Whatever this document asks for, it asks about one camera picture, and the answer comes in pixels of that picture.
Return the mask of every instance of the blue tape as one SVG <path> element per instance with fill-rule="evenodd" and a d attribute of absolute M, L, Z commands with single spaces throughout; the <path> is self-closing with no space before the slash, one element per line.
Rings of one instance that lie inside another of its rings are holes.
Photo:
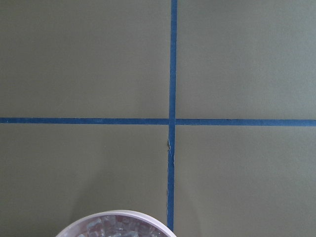
<path fill-rule="evenodd" d="M 176 125 L 316 126 L 311 119 L 177 119 Z"/>
<path fill-rule="evenodd" d="M 167 118 L 0 118 L 0 123 L 169 125 Z"/>
<path fill-rule="evenodd" d="M 173 231 L 174 218 L 174 150 L 176 123 L 176 69 L 177 69 L 177 0 L 171 1 L 170 32 L 170 87 L 169 87 L 169 151 L 168 151 L 168 197 L 167 226 Z"/>

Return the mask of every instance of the vertical blue line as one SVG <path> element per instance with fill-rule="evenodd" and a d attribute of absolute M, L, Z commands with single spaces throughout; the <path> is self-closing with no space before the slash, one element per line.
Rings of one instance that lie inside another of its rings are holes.
<path fill-rule="evenodd" d="M 173 231 L 174 217 L 174 146 L 176 124 L 176 66 L 177 66 L 177 0 L 171 0 L 170 87 L 169 87 L 169 151 L 167 226 Z"/>

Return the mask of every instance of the plastic container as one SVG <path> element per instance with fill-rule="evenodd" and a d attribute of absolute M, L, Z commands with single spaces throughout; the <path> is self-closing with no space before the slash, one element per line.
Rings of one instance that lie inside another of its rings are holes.
<path fill-rule="evenodd" d="M 163 223 L 141 212 L 114 210 L 83 217 L 56 237 L 176 237 Z"/>

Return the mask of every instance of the horizontal blue line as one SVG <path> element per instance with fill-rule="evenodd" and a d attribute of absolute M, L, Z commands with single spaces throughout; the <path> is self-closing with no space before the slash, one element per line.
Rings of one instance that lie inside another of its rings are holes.
<path fill-rule="evenodd" d="M 176 125 L 316 126 L 312 119 L 176 119 Z"/>
<path fill-rule="evenodd" d="M 0 123 L 168 125 L 167 118 L 0 118 Z"/>

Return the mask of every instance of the clear plastic piece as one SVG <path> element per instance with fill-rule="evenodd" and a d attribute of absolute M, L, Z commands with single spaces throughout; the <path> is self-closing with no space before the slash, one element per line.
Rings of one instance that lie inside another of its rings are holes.
<path fill-rule="evenodd" d="M 91 219 L 86 231 L 77 237 L 168 237 L 158 228 L 142 220 L 121 215 Z"/>

